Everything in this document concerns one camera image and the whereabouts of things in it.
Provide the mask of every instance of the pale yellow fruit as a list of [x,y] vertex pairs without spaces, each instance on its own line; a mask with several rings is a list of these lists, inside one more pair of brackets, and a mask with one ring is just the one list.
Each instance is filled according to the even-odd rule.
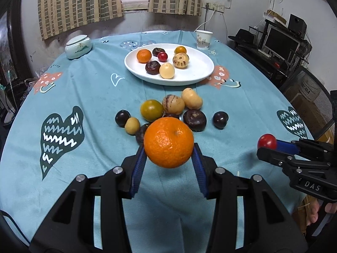
[[203,99],[191,88],[185,88],[181,98],[189,109],[200,109],[203,106]]
[[162,105],[166,113],[181,114],[185,108],[185,102],[176,95],[167,95],[164,97]]
[[171,79],[171,78],[173,78],[174,73],[175,73],[174,66],[171,65],[170,63],[162,64],[161,67],[159,68],[159,74],[164,79]]
[[173,57],[173,65],[178,68],[187,67],[189,58],[186,53],[178,53]]
[[129,118],[124,128],[125,128],[126,133],[130,135],[135,135],[138,129],[140,128],[139,120],[134,117]]

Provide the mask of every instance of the dark purple fruit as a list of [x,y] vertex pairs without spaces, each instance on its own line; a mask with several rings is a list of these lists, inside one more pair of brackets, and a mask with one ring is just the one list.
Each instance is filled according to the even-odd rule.
[[118,124],[120,127],[125,127],[125,124],[130,117],[131,115],[127,110],[121,110],[117,112],[115,116],[116,124]]
[[178,120],[180,120],[179,115],[173,114],[173,113],[167,113],[163,117],[173,117],[173,118],[177,118]]
[[228,114],[224,111],[218,111],[213,116],[213,124],[218,129],[223,129],[227,125]]
[[144,134],[147,130],[147,128],[150,126],[150,124],[144,124],[140,127],[140,129],[136,132],[136,141],[140,145],[144,142]]
[[160,63],[157,61],[150,61],[145,65],[145,70],[151,75],[159,74]]
[[183,115],[183,119],[184,123],[187,124],[192,131],[203,131],[206,127],[206,116],[198,109],[186,111]]
[[152,50],[152,54],[155,56],[155,57],[158,57],[158,53],[160,52],[165,52],[165,50],[163,50],[162,48],[159,48],[159,47],[156,47]]

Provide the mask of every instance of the window sill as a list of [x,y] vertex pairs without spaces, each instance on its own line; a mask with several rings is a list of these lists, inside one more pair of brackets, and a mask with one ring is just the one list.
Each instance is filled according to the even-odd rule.
[[149,0],[122,0],[124,11],[148,9]]

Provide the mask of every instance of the office chair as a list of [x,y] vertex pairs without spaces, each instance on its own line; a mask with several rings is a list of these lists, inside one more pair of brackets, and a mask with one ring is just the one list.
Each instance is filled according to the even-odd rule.
[[314,140],[318,140],[329,129],[333,143],[334,123],[331,97],[324,85],[306,68],[300,66],[280,88],[305,122]]

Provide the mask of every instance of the person's hand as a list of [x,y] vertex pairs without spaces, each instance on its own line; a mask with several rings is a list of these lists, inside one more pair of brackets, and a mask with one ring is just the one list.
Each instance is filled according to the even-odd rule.
[[[320,210],[320,204],[318,200],[314,197],[311,198],[311,202],[309,205],[310,214],[307,214],[307,226],[317,222],[318,220],[318,211]],[[326,213],[334,214],[337,211],[337,203],[328,203],[325,207]]]

